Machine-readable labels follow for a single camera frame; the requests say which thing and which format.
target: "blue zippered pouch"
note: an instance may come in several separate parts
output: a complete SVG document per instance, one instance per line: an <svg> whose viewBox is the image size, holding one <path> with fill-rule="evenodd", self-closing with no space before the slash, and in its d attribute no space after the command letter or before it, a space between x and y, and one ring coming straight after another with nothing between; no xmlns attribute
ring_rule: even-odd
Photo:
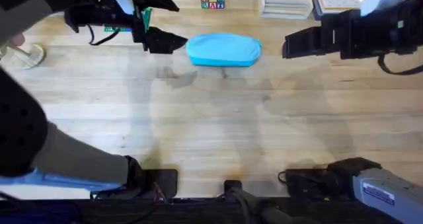
<svg viewBox="0 0 423 224"><path fill-rule="evenodd" d="M189 39L186 53L194 65L248 67L260 57L261 43L232 33L203 34Z"/></svg>

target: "black cable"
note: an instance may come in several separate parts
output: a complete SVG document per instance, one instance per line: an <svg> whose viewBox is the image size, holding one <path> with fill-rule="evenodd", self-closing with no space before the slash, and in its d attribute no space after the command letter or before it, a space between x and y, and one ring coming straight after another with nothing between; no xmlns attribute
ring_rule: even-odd
<svg viewBox="0 0 423 224"><path fill-rule="evenodd" d="M279 180L279 182L281 182L282 184L286 184L286 180L283 180L283 179L282 179L282 177L281 177L281 175L283 175L283 174L285 174L285 171L281 171L281 172L279 172L279 174L278 174L278 180Z"/></svg>
<svg viewBox="0 0 423 224"><path fill-rule="evenodd" d="M423 65L420 65L420 66L412 68L412 69L407 69L407 70L401 71L401 72L392 72L385 64L385 55L380 55L379 58L377 59L377 63L379 64L380 68L384 72L386 72L390 75L415 75L417 73L423 72Z"/></svg>
<svg viewBox="0 0 423 224"><path fill-rule="evenodd" d="M91 33L91 41L89 42L89 44L92 45L92 46L99 46L99 45L113 39L120 32L120 28L115 28L116 30L111 35L109 35L108 37L94 43L95 35L94 35L93 28L91 28L91 25L89 25L89 24L87 24L87 26L88 26L88 29L90 30L90 33Z"/></svg>
<svg viewBox="0 0 423 224"><path fill-rule="evenodd" d="M250 214L250 209L247 205L247 202L244 200L244 198L242 196L239 196L237 193L232 192L232 195L238 200L238 202L241 204L241 208L243 209L243 215L245 218L245 223L246 224L250 224L251 222L251 214Z"/></svg>

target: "wooden table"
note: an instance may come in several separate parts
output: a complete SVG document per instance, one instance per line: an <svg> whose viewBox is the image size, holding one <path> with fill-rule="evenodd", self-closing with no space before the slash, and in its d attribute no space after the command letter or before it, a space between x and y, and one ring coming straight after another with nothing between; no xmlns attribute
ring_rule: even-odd
<svg viewBox="0 0 423 224"><path fill-rule="evenodd" d="M198 67L184 49L145 53L130 33L91 47L86 28L74 34L54 16L25 33L46 45L42 66L2 62L62 130L144 168L177 168L180 197L216 196L226 179L245 181L253 194L281 195L279 171L357 156L423 184L423 75L388 75L375 58L282 59L284 36L319 22L261 19L257 0L227 0L223 11L174 1L180 12L154 9L151 25L187 38L252 36L262 56L248 68ZM387 61L401 70L423 54Z"/></svg>

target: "gray robot arm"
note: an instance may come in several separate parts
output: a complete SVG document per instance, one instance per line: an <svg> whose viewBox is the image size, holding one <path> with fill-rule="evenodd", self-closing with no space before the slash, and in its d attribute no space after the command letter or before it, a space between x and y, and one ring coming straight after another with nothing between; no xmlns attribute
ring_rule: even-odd
<svg viewBox="0 0 423 224"><path fill-rule="evenodd" d="M369 168L353 176L354 195L405 224L423 220L423 188L382 168Z"/></svg>
<svg viewBox="0 0 423 224"><path fill-rule="evenodd" d="M406 224L423 220L423 188L378 163L351 158L326 169L287 169L282 182L291 197L302 199L358 200Z"/></svg>

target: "label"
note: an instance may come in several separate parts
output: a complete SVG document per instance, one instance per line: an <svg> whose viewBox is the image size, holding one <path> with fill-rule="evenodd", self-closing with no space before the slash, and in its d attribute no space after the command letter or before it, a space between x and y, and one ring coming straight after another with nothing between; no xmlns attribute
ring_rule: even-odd
<svg viewBox="0 0 423 224"><path fill-rule="evenodd" d="M359 9L362 0L318 0L322 11L345 11L348 9Z"/></svg>
<svg viewBox="0 0 423 224"><path fill-rule="evenodd" d="M378 198L387 204L395 205L395 196L381 188L375 187L371 184L363 182L363 191L375 198Z"/></svg>

